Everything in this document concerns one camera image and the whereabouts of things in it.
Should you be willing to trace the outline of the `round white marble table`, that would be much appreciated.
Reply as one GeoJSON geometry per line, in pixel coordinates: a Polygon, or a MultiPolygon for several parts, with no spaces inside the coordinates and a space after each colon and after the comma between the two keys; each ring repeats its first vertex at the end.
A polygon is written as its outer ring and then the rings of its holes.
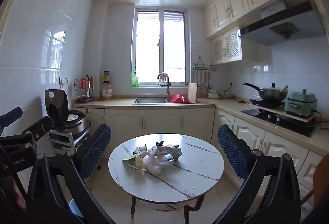
{"type": "Polygon", "coordinates": [[[182,209],[185,223],[190,212],[198,211],[206,193],[218,183],[224,172],[224,159],[210,143],[184,134],[149,134],[127,140],[117,146],[108,159],[108,170],[115,183],[131,198],[131,216],[137,201],[156,211],[182,209]],[[163,169],[154,175],[131,169],[122,161],[134,154],[158,156],[156,142],[164,147],[180,148],[182,156],[174,160],[164,155],[163,169]]]}

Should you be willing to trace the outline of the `yellow snack bag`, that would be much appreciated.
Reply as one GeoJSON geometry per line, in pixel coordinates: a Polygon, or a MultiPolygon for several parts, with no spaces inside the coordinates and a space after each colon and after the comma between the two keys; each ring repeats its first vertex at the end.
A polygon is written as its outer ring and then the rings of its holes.
{"type": "Polygon", "coordinates": [[[175,147],[164,147],[164,146],[158,146],[157,147],[157,155],[158,156],[164,156],[164,155],[171,155],[174,160],[178,160],[182,156],[181,149],[175,148],[175,147]]]}

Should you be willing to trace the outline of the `black plastic bag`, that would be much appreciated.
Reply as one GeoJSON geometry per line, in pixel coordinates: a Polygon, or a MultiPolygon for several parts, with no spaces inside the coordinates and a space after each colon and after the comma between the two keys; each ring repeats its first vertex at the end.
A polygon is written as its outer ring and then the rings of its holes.
{"type": "Polygon", "coordinates": [[[163,147],[164,141],[156,142],[156,147],[163,147]]]}

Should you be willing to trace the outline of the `black range hood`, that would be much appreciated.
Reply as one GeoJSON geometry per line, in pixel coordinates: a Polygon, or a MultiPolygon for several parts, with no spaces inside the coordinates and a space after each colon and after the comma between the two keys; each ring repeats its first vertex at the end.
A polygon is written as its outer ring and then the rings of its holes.
{"type": "Polygon", "coordinates": [[[239,30],[239,37],[272,46],[325,35],[319,12],[307,1],[279,11],[239,30]]]}

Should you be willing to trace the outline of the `black frying pan with lid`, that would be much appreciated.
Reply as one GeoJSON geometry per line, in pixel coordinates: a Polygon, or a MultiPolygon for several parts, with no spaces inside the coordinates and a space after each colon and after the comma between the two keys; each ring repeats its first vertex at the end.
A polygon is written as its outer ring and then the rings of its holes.
{"type": "Polygon", "coordinates": [[[258,95],[262,100],[282,102],[286,99],[288,95],[288,86],[279,88],[276,87],[275,83],[272,83],[271,87],[263,87],[263,88],[260,88],[258,86],[246,82],[243,83],[243,85],[254,88],[256,91],[258,91],[258,95]]]}

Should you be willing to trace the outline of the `cream lower cabinets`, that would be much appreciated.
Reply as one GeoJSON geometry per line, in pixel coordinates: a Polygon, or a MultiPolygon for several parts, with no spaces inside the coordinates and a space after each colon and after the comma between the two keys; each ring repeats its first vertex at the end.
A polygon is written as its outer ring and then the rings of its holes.
{"type": "Polygon", "coordinates": [[[328,154],[328,124],[315,128],[307,137],[260,118],[245,113],[250,105],[225,100],[217,105],[111,105],[103,101],[95,105],[75,104],[74,110],[86,113],[96,128],[102,123],[111,127],[112,138],[109,149],[129,139],[153,133],[177,133],[197,137],[215,147],[218,126],[223,123],[249,143],[259,146],[267,154],[286,150],[294,158],[297,172],[308,172],[312,166],[328,154]]]}

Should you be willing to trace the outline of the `stacked white bowls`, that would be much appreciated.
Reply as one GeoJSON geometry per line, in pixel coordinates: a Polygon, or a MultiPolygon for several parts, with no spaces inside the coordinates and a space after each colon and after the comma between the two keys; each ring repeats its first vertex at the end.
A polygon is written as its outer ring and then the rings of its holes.
{"type": "Polygon", "coordinates": [[[210,99],[219,99],[220,98],[220,94],[217,90],[209,90],[207,96],[210,99]]]}

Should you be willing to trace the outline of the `green electric cooker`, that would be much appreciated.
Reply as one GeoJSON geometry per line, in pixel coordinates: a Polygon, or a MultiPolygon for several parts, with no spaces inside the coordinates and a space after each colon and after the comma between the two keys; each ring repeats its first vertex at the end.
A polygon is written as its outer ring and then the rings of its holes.
{"type": "Polygon", "coordinates": [[[317,110],[317,98],[306,89],[294,92],[284,101],[284,110],[301,118],[309,117],[317,110]]]}

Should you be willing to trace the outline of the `black open rice cooker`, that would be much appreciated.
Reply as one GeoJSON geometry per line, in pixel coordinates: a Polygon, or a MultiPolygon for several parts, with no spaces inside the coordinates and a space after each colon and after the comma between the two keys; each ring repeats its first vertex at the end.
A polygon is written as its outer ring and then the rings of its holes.
{"type": "Polygon", "coordinates": [[[90,131],[85,113],[69,110],[67,94],[63,90],[45,90],[45,106],[53,121],[53,129],[71,133],[73,137],[90,131]]]}

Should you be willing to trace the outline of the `green dish soap bottle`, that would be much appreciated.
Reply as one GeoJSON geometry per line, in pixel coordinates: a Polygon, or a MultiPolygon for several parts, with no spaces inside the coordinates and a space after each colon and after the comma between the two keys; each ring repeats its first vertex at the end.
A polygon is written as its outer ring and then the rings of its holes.
{"type": "Polygon", "coordinates": [[[136,71],[134,71],[134,73],[132,74],[132,77],[131,77],[131,87],[132,88],[138,88],[139,87],[139,79],[137,77],[136,71]]]}

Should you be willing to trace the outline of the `white rolling storage cart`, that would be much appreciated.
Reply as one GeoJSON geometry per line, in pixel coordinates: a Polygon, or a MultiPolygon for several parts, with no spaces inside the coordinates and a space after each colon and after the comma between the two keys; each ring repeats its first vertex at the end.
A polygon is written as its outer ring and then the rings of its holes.
{"type": "Polygon", "coordinates": [[[105,126],[105,124],[101,124],[93,134],[91,134],[90,128],[90,131],[75,138],[71,133],[49,131],[49,138],[55,155],[63,155],[70,149],[76,150],[75,166],[78,172],[93,173],[100,158],[97,156],[97,152],[100,152],[97,141],[105,126]]]}

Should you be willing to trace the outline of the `kitchen window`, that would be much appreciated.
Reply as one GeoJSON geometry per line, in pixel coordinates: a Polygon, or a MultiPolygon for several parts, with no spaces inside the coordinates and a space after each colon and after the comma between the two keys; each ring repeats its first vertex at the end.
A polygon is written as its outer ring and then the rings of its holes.
{"type": "Polygon", "coordinates": [[[138,80],[140,87],[164,86],[166,82],[184,86],[189,75],[188,55],[185,11],[136,9],[131,80],[138,80]]]}

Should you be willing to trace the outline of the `hanging utensil rack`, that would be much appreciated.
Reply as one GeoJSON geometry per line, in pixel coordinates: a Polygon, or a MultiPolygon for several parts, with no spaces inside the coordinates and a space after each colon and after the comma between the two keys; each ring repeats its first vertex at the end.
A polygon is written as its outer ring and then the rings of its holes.
{"type": "Polygon", "coordinates": [[[218,69],[212,64],[205,64],[200,56],[191,68],[191,79],[193,83],[197,84],[198,95],[207,96],[212,90],[212,76],[218,69]]]}

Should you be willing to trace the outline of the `steel kitchen faucet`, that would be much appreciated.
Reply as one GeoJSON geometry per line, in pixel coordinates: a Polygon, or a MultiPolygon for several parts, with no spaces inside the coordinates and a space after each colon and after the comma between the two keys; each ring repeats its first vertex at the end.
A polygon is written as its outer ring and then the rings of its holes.
{"type": "Polygon", "coordinates": [[[168,103],[169,102],[169,98],[170,98],[169,87],[171,85],[170,82],[169,82],[169,76],[168,76],[167,73],[162,72],[162,73],[159,73],[158,74],[157,79],[158,79],[158,84],[160,86],[166,87],[166,101],[168,103]]]}

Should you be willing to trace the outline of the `glass jar with yellow lid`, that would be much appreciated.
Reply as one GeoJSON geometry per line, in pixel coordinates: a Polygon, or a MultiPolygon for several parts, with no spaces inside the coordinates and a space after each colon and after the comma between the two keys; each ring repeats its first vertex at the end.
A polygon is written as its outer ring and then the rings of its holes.
{"type": "Polygon", "coordinates": [[[102,99],[112,99],[113,89],[110,82],[110,71],[105,70],[103,72],[103,85],[101,89],[102,99]]]}

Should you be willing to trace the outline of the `cream paper wrapper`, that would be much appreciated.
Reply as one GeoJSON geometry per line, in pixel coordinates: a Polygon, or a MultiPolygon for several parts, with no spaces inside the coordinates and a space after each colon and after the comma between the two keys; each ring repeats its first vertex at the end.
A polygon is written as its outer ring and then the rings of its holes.
{"type": "Polygon", "coordinates": [[[144,174],[146,168],[143,163],[143,157],[144,156],[141,154],[134,154],[129,158],[124,159],[122,162],[126,164],[128,167],[130,167],[131,169],[136,170],[141,174],[144,174]]]}

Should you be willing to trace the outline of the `wooden cutting board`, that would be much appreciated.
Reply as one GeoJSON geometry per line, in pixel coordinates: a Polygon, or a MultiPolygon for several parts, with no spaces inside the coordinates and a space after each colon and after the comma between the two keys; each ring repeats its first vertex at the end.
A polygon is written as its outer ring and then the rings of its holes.
{"type": "Polygon", "coordinates": [[[188,92],[187,92],[187,99],[190,103],[197,102],[197,91],[198,91],[198,84],[197,83],[189,83],[188,92]]]}

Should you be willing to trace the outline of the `pink white plastic bag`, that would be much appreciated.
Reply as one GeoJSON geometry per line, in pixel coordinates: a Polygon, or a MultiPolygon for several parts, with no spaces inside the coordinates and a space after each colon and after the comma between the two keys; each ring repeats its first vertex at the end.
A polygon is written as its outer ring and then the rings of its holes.
{"type": "Polygon", "coordinates": [[[145,169],[149,173],[154,175],[158,175],[161,173],[163,169],[163,161],[164,161],[163,156],[147,155],[143,157],[143,164],[145,169]]]}

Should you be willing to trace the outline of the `white box on hood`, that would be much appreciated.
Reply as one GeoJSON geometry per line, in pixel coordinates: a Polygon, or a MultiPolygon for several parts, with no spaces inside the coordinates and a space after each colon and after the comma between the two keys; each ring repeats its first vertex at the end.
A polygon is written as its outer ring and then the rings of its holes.
{"type": "Polygon", "coordinates": [[[274,2],[270,5],[268,5],[267,7],[263,8],[260,10],[260,14],[262,19],[269,17],[273,14],[276,14],[280,11],[286,10],[287,9],[287,5],[286,2],[284,0],[279,0],[277,2],[274,2]]]}

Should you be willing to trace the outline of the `black gas stove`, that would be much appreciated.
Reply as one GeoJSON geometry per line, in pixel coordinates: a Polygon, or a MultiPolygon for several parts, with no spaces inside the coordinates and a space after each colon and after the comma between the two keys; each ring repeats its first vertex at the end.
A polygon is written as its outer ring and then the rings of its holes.
{"type": "Polygon", "coordinates": [[[304,117],[285,113],[284,102],[266,102],[257,99],[251,99],[250,101],[255,108],[242,110],[242,113],[276,124],[306,137],[311,137],[320,127],[314,115],[304,117]]]}

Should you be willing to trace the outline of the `wall power outlet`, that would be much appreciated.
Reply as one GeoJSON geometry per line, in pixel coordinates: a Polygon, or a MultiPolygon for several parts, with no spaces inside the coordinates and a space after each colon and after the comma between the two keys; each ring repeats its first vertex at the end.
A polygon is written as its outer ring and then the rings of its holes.
{"type": "Polygon", "coordinates": [[[59,77],[59,86],[64,86],[64,85],[68,85],[68,84],[69,84],[68,78],[59,77]]]}

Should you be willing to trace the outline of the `red plastic basin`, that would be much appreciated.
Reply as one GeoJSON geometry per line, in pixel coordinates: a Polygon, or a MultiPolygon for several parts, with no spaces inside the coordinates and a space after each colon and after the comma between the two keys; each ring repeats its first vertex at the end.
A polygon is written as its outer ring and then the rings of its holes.
{"type": "Polygon", "coordinates": [[[169,103],[189,103],[190,100],[184,95],[176,94],[169,99],[169,103]]]}

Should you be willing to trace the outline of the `steel kitchen sink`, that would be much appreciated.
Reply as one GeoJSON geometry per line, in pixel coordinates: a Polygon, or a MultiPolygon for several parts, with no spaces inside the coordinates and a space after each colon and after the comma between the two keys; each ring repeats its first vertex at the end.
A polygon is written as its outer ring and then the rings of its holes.
{"type": "Polygon", "coordinates": [[[165,98],[146,97],[146,98],[136,98],[132,104],[133,105],[166,105],[169,104],[169,102],[165,98]]]}

